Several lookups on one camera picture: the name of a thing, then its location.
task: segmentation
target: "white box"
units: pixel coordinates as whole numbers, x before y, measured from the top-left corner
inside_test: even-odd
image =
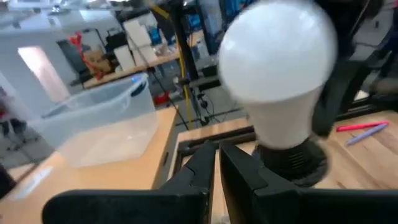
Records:
[[[142,73],[87,90],[28,125],[74,167],[137,158],[158,126],[148,85]]]
[[[147,29],[140,26],[137,21],[130,20],[124,22],[123,26],[128,34],[127,42],[130,46],[130,49],[135,49],[135,45],[142,47],[151,44]]]
[[[132,55],[130,53],[128,45],[118,47],[114,49],[113,52],[116,58],[118,59],[118,62],[122,67],[122,70],[129,70],[136,66],[136,64],[134,63],[134,59],[132,58]]]
[[[152,48],[152,46],[140,47],[139,50],[141,51],[142,56],[144,56],[145,60],[148,63],[151,63],[157,59],[155,50]],[[142,58],[138,50],[133,50],[132,56],[134,56],[134,61],[136,62],[136,66],[145,65],[144,59]]]

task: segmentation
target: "bulb base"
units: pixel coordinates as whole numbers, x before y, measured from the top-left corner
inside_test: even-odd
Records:
[[[325,176],[328,163],[325,152],[308,138],[289,149],[271,149],[257,145],[253,157],[279,176],[299,187],[311,187]]]

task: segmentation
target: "black chair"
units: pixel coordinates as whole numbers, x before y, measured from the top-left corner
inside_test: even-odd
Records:
[[[9,121],[7,120],[0,122],[0,127],[2,135],[12,143],[11,146],[7,147],[7,151],[17,151],[29,141],[37,141],[39,139],[37,136],[33,138],[26,138],[24,133],[27,131],[27,123],[16,118],[11,118]],[[20,139],[22,144],[13,140],[11,138],[11,134]]]

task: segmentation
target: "red marker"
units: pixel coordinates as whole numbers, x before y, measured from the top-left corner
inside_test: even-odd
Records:
[[[373,122],[373,123],[367,123],[367,124],[354,124],[354,125],[346,125],[346,126],[340,126],[336,128],[336,131],[350,131],[350,130],[357,130],[357,129],[362,129],[362,128],[371,128],[375,127],[380,124],[388,124],[388,121],[380,121],[380,122]]]

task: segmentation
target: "cable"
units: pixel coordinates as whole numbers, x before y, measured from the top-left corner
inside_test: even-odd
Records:
[[[147,70],[148,70],[148,68],[149,68],[149,63],[148,63],[148,61],[145,59],[144,54],[142,54],[140,48],[138,47],[138,45],[136,44],[136,42],[131,38],[131,36],[129,35],[128,32],[126,32],[126,35],[127,35],[127,37],[129,38],[129,40],[131,41],[131,43],[133,44],[133,46],[137,49],[138,54],[140,55],[142,61],[144,62],[144,65],[146,66],[146,68],[147,68]],[[162,83],[160,82],[160,80],[157,78],[157,76],[155,75],[155,73],[154,73],[154,72],[151,72],[151,73],[152,73],[153,76],[155,77],[157,83],[159,84],[159,86],[161,87],[161,89],[163,90],[163,92],[164,92],[165,94],[167,94],[166,89],[164,88],[164,86],[162,85]],[[180,113],[180,110],[177,108],[177,106],[175,105],[175,103],[173,102],[172,99],[169,99],[169,101],[171,102],[171,104],[172,104],[173,107],[175,108],[177,114],[180,116],[180,118],[181,118],[181,120],[182,120],[182,122],[183,122],[185,128],[186,128],[187,130],[189,130],[189,128],[188,128],[188,126],[187,126],[187,123],[185,122],[183,116],[182,116],[181,113]]]
[[[232,105],[231,109],[229,109],[229,110],[233,110],[237,103],[238,103],[238,101],[235,100],[234,105]],[[224,121],[225,121],[227,115],[228,115],[228,113],[226,113],[226,114],[224,115],[224,118],[221,120],[221,122],[224,122]]]
[[[155,5],[151,5],[151,8],[158,13],[159,15],[163,16],[165,19],[169,19],[170,14],[168,12],[166,12],[165,10],[163,10],[162,8],[160,8],[159,6],[155,6]],[[180,49],[180,46],[178,44],[178,38],[177,35],[175,36],[175,40],[176,40],[176,44],[177,44],[177,50],[178,50],[178,55],[179,55],[179,63],[180,63],[180,69],[181,69],[181,76],[184,79],[185,78],[185,69],[184,69],[184,64],[183,64],[183,60],[182,60],[182,51]],[[183,91],[184,91],[184,95],[185,95],[185,109],[187,110],[187,115],[188,115],[188,125],[191,129],[193,129],[193,124],[192,124],[192,114],[190,111],[190,105],[189,105],[189,95],[188,95],[188,88],[186,85],[184,85],[183,87]]]
[[[358,19],[355,21],[355,23],[354,23],[354,25],[353,25],[353,28],[351,28],[350,32],[348,33],[348,37],[351,37],[351,36],[353,35],[353,32],[355,31],[356,26],[357,26],[358,23],[360,22],[360,20],[361,20],[363,14],[365,13],[365,11],[368,9],[368,5],[369,5],[369,2],[370,2],[370,1],[371,1],[371,0],[367,0],[367,1],[366,1],[365,5],[364,5],[364,7],[363,7],[363,9],[362,9],[362,11],[359,13]]]
[[[243,110],[243,108],[235,108],[235,109],[233,109],[233,110],[224,111],[224,112],[220,112],[220,113],[215,113],[215,116],[221,116],[221,115],[225,115],[225,114],[227,114],[227,113],[234,113],[234,112],[241,111],[241,110]],[[200,119],[196,118],[196,119],[194,119],[193,121],[195,121],[195,122],[200,122]],[[177,123],[177,124],[175,124],[175,125],[176,125],[176,126],[180,126],[180,125],[182,125],[182,124],[183,124],[182,122],[179,122],[179,123]]]
[[[203,93],[203,94],[204,94],[205,96],[207,96],[207,98],[209,99],[209,101],[210,101],[210,103],[211,103],[211,107],[213,108],[213,113],[212,113],[212,114],[210,114],[210,112],[207,110],[206,107],[204,107],[205,111],[206,111],[207,114],[209,115],[210,119],[213,119],[213,120],[215,120],[215,121],[221,123],[221,121],[219,121],[219,119],[217,119],[216,116],[215,116],[215,114],[214,114],[214,112],[215,112],[215,107],[214,107],[213,100],[211,100],[211,98],[210,98],[206,93]]]
[[[189,44],[189,47],[192,47],[193,46],[193,33],[194,33],[194,31],[193,31],[192,26],[190,25],[190,23],[188,21],[187,16],[185,16],[185,19],[188,22],[188,28],[189,28],[189,30],[188,30],[188,35],[189,35],[188,44]],[[196,115],[198,115],[198,114],[200,115],[200,110],[197,107],[195,107],[195,105],[193,105],[193,109],[195,110]]]
[[[180,62],[180,68],[181,68],[181,76],[182,76],[182,78],[184,79],[185,78],[185,70],[184,70],[184,66],[183,66],[183,62],[182,62],[182,57],[181,57],[181,50],[180,50],[180,46],[178,45],[178,39],[177,39],[177,36],[175,37],[175,39],[177,40],[177,50],[178,50],[178,53],[180,54],[180,58],[179,58],[179,62]],[[190,111],[190,106],[189,106],[189,95],[188,95],[188,88],[187,88],[187,86],[186,85],[183,85],[183,91],[184,91],[184,94],[185,94],[185,107],[186,107],[186,109],[187,109],[187,114],[188,114],[188,124],[189,124],[189,126],[190,126],[190,128],[191,129],[193,129],[192,128],[192,114],[191,114],[191,111]]]

